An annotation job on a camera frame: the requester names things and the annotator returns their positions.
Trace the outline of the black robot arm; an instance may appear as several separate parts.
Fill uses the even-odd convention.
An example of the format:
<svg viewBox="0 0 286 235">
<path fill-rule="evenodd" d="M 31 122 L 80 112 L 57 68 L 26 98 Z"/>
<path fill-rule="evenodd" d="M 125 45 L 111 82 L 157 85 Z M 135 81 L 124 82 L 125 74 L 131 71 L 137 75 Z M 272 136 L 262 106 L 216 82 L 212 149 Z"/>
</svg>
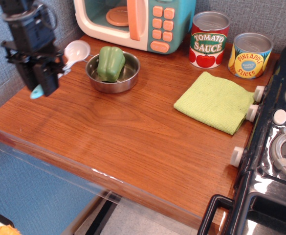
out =
<svg viewBox="0 0 286 235">
<path fill-rule="evenodd" d="M 57 17 L 38 0 L 0 0 L 2 19 L 9 26 L 12 41 L 3 41 L 6 59 L 14 64 L 24 84 L 49 96 L 58 87 L 58 74 L 65 67 L 64 52 L 55 46 Z"/>
</svg>

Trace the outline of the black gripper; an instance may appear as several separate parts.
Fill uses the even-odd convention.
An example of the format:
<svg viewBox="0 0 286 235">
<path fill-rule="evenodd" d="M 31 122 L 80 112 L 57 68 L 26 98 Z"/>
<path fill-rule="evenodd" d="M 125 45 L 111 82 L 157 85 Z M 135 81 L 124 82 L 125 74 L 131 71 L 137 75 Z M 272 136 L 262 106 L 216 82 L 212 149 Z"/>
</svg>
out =
<svg viewBox="0 0 286 235">
<path fill-rule="evenodd" d="M 65 67 L 63 52 L 54 46 L 55 35 L 47 14 L 3 14 L 13 37 L 2 41 L 7 61 L 14 64 L 34 96 L 49 96 L 59 87 Z"/>
</svg>

